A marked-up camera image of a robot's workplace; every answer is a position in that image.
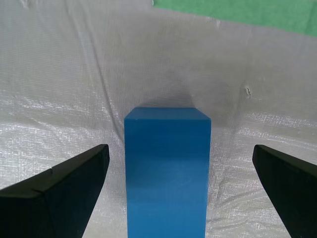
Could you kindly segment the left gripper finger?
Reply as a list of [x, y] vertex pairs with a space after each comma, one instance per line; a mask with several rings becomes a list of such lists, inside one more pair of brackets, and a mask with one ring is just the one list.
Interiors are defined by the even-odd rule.
[[100, 144], [0, 191], [2, 238], [81, 238], [105, 182]]
[[253, 164], [274, 208], [293, 238], [317, 236], [317, 167], [265, 145]]

